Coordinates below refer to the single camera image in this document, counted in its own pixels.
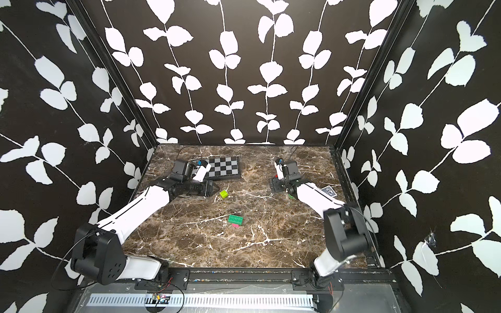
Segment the dark green long lego brick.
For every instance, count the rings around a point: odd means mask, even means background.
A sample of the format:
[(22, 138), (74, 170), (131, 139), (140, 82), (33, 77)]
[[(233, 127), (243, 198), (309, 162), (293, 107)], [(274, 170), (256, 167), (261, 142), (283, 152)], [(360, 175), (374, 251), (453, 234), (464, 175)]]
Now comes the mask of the dark green long lego brick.
[(243, 224), (243, 217), (242, 216), (237, 216), (237, 215), (229, 215), (228, 216), (228, 222), (230, 224), (235, 224), (241, 226)]

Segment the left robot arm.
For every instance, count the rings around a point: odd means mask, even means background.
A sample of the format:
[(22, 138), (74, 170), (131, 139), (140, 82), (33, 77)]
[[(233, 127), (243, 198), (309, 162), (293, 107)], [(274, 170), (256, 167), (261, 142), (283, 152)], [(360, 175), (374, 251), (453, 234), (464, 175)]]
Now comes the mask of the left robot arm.
[(143, 222), (172, 200), (186, 196), (211, 197), (219, 192), (213, 181), (160, 178), (115, 214), (76, 231), (70, 268), (102, 285), (116, 280), (165, 283), (168, 265), (156, 258), (126, 255), (122, 245)]

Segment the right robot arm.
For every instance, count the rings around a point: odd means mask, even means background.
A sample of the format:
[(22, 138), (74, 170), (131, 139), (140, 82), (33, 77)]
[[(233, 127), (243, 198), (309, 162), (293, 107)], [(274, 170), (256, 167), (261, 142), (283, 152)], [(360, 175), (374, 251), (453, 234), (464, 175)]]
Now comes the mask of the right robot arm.
[(356, 207), (336, 199), (304, 178), (293, 160), (275, 159), (274, 167), (276, 175), (270, 179), (271, 191), (286, 192), (323, 218), (326, 249), (313, 262), (318, 277), (332, 275), (371, 248), (371, 236)]

